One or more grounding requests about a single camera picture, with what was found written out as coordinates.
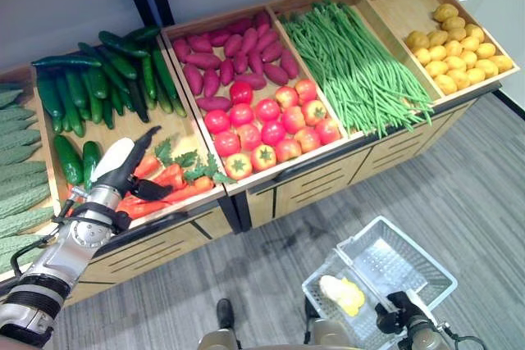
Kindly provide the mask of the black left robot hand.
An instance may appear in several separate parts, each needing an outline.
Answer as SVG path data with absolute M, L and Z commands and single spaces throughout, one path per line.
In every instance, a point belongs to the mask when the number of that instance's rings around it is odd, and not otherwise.
M 128 193 L 144 201 L 158 201 L 172 191 L 171 186 L 161 186 L 135 175 L 153 136 L 160 129 L 160 125 L 154 126 L 136 140 L 119 139 L 106 151 L 91 176 L 90 202 L 115 208 Z

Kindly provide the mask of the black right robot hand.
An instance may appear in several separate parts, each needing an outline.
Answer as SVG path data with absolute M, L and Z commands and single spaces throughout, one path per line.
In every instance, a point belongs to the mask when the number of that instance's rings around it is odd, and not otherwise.
M 426 316 L 406 292 L 390 293 L 386 298 L 394 305 L 393 311 L 388 311 L 381 303 L 374 308 L 377 314 L 377 328 L 383 334 L 400 334 L 411 319 Z

